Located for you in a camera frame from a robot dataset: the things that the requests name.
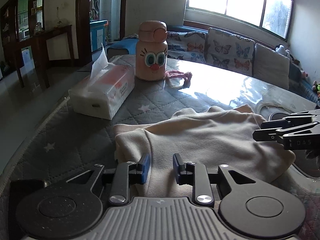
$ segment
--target white tissue package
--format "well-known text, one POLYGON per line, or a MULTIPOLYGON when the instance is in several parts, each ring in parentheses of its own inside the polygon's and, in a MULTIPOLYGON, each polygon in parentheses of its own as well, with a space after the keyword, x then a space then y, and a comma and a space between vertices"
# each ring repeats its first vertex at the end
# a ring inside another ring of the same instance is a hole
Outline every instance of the white tissue package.
POLYGON ((102 50, 91 76, 70 89, 69 96, 75 112, 111 120, 133 88, 133 67, 108 63, 102 50))

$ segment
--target door frame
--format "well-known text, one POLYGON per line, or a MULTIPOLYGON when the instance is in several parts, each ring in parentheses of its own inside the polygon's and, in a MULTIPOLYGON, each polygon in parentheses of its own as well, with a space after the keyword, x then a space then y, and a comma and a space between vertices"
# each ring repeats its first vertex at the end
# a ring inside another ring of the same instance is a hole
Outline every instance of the door frame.
MULTIPOLYGON (((126 0, 120 1, 120 39, 124 37, 126 0)), ((76 0, 76 35, 79 64, 84 66, 92 62, 90 40, 90 0, 76 0)))

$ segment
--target red nose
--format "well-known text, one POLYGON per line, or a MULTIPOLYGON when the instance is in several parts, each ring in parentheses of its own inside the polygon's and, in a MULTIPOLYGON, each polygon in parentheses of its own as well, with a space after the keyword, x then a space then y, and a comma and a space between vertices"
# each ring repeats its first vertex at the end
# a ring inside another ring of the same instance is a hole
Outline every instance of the red nose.
POLYGON ((150 68, 152 71, 157 71, 160 68, 160 66, 159 64, 153 64, 150 68))

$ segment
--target blue cabinet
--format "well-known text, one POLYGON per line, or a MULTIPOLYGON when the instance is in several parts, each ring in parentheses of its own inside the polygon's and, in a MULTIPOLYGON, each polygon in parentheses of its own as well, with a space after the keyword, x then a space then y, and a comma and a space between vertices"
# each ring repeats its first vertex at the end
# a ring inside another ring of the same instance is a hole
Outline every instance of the blue cabinet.
POLYGON ((106 25, 108 25, 108 20, 90 23, 91 51, 106 45, 106 25))

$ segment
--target sofa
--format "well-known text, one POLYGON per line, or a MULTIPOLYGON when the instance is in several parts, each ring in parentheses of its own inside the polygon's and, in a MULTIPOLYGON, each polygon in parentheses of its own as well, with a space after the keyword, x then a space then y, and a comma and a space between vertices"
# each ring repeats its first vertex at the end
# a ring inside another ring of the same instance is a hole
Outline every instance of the sofa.
MULTIPOLYGON (((252 76, 317 103, 311 85, 301 79, 297 65, 267 44, 218 28, 208 31, 167 26, 168 58, 188 60, 252 76)), ((122 39, 107 49, 114 55, 135 54, 137 38, 122 39)))

